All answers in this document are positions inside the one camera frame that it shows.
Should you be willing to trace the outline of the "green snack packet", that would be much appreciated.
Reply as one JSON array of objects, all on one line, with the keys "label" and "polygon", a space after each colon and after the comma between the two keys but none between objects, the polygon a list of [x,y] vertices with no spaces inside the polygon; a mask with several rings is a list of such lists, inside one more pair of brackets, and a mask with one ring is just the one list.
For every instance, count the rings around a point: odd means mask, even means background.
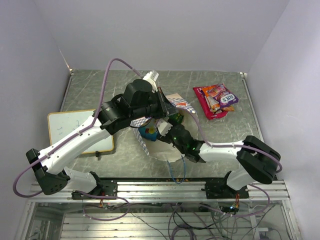
[{"label": "green snack packet", "polygon": [[171,115],[169,119],[175,124],[181,124],[184,121],[184,115],[178,112]]}]

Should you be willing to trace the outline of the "orange snack packet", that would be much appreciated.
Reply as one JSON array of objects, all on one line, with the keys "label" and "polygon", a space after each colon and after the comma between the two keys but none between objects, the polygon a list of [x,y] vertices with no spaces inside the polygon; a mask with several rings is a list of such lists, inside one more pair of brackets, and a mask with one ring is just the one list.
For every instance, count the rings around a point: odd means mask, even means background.
[{"label": "orange snack packet", "polygon": [[205,101],[209,107],[209,110],[212,113],[221,113],[223,111],[225,112],[233,112],[235,110],[235,108],[231,105],[228,107],[221,107],[219,102],[217,100],[215,100],[209,93],[208,90],[212,90],[213,87],[209,86],[209,87],[204,87],[201,90],[202,95],[205,98]]}]

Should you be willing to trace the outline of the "aluminium rail frame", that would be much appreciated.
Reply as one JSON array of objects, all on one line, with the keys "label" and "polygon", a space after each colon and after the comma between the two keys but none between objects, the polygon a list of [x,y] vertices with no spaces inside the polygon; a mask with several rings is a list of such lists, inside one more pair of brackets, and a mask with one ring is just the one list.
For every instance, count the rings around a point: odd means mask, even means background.
[{"label": "aluminium rail frame", "polygon": [[[176,184],[169,181],[120,181],[113,180],[116,185],[116,196],[103,200],[107,204],[122,204],[128,200],[131,204],[156,204],[156,203],[214,203],[231,202],[235,198],[209,198],[205,191],[204,181],[185,181]],[[250,204],[254,202],[280,202],[285,223],[288,225],[289,237],[292,240],[302,239],[297,219],[292,210],[291,198],[283,180],[276,180],[270,185],[254,182],[244,189],[241,200]],[[85,198],[74,199],[71,190],[61,190],[53,195],[39,194],[26,200],[28,205],[40,203],[54,204],[98,204],[100,199]]]}]

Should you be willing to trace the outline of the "colourful candy packet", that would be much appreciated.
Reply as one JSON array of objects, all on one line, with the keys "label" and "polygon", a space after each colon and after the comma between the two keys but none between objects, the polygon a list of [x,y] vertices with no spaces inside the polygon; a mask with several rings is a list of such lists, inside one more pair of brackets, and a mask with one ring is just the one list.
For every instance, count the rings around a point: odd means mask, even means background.
[{"label": "colourful candy packet", "polygon": [[206,93],[208,97],[218,102],[221,108],[227,108],[239,102],[238,97],[229,91],[223,83],[212,86]]}]

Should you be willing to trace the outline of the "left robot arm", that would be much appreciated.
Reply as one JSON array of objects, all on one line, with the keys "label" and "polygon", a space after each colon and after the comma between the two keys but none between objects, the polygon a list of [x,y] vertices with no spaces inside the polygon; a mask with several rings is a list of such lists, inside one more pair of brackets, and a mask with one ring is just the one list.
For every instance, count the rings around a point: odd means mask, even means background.
[{"label": "left robot arm", "polygon": [[177,111],[161,88],[153,89],[152,84],[143,79],[134,80],[124,93],[101,104],[67,136],[45,149],[31,149],[26,153],[41,192],[53,195],[61,190],[73,190],[91,199],[98,198],[105,192],[98,175],[69,169],[69,162],[97,142],[129,127],[134,120],[162,119]]}]

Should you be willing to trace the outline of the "small whiteboard yellow frame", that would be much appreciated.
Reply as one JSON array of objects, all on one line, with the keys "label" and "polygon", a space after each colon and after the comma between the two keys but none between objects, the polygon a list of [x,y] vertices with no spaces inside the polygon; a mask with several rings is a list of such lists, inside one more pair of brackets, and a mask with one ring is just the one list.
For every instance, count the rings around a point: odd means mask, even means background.
[{"label": "small whiteboard yellow frame", "polygon": [[[80,127],[89,116],[93,115],[93,113],[93,109],[50,113],[47,116],[50,144],[55,144],[76,128]],[[109,136],[108,138],[95,143],[82,154],[100,155],[107,152],[112,153],[114,148],[114,138],[113,136]]]}]

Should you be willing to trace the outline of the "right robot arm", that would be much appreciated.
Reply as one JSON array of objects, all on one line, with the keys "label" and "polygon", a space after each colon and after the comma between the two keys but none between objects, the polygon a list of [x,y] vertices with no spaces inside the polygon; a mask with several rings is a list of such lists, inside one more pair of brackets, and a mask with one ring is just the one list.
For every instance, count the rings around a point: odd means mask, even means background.
[{"label": "right robot arm", "polygon": [[238,161],[240,167],[206,184],[207,196],[231,198],[254,182],[269,185],[283,167],[281,156],[273,148],[253,135],[242,141],[213,143],[192,137],[182,124],[158,123],[158,140],[171,144],[193,163]]}]

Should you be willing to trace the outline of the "blue checkered paper bag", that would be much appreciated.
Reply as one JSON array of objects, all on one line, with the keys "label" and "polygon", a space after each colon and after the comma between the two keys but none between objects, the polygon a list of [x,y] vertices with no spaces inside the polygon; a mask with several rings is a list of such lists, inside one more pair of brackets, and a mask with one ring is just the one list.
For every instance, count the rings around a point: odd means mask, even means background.
[{"label": "blue checkered paper bag", "polygon": [[153,160],[163,162],[170,178],[177,184],[186,180],[186,160],[197,150],[197,111],[178,93],[167,95],[177,112],[164,118],[141,117],[130,127],[143,151]]}]

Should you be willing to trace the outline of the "red chips packet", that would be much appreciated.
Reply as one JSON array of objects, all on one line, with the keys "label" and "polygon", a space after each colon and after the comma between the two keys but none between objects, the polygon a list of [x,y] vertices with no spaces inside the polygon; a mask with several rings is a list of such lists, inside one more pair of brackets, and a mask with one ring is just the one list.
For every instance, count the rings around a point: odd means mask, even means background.
[{"label": "red chips packet", "polygon": [[202,107],[204,115],[208,120],[221,119],[228,114],[228,111],[218,110],[217,112],[212,112],[205,98],[205,94],[202,91],[202,87],[193,87],[193,91]]}]

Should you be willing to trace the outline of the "blue gummy snack bag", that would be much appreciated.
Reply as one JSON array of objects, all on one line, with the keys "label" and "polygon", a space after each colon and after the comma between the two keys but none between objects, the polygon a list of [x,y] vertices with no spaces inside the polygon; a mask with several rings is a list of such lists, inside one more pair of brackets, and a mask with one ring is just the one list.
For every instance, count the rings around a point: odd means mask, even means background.
[{"label": "blue gummy snack bag", "polygon": [[142,138],[155,142],[158,138],[159,131],[157,127],[152,123],[138,129]]}]

